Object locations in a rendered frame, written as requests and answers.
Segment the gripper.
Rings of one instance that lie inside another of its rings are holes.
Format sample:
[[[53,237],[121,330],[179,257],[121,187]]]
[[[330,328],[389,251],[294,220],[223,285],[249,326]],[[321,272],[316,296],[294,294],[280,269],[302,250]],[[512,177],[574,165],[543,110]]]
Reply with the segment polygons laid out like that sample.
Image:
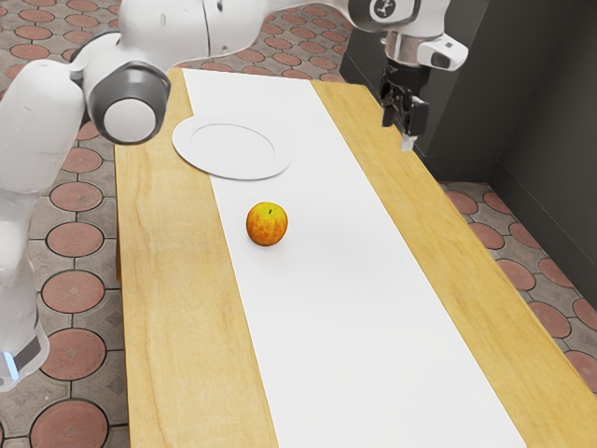
[[[380,85],[382,99],[382,126],[394,124],[397,110],[398,130],[402,135],[400,149],[411,151],[419,136],[426,131],[430,106],[419,97],[421,89],[427,84],[431,68],[428,66],[411,66],[387,58]],[[399,91],[408,91],[399,103]]]

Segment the white round plate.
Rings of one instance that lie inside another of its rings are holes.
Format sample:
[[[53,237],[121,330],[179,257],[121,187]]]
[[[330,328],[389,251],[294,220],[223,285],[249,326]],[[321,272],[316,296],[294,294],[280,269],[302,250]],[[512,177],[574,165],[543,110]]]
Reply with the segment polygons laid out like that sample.
[[[191,117],[174,128],[172,140],[190,165],[235,180],[276,176],[289,166],[294,152],[277,129],[250,119]]]

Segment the yellow red apple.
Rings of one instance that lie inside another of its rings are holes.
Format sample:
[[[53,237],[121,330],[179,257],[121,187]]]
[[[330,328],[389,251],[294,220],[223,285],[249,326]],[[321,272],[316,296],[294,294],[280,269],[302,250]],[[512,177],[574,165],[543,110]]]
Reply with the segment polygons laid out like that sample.
[[[281,205],[261,202],[249,210],[245,227],[249,238],[255,244],[276,245],[285,236],[288,217]]]

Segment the white table runner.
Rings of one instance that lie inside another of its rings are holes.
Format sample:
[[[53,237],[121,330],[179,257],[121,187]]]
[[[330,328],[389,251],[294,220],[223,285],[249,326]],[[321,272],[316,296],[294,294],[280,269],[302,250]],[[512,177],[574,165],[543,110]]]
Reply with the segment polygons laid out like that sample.
[[[185,72],[196,116],[250,119],[294,148],[274,178],[215,178],[280,448],[526,448],[306,80]],[[288,217],[261,246],[257,203]]]

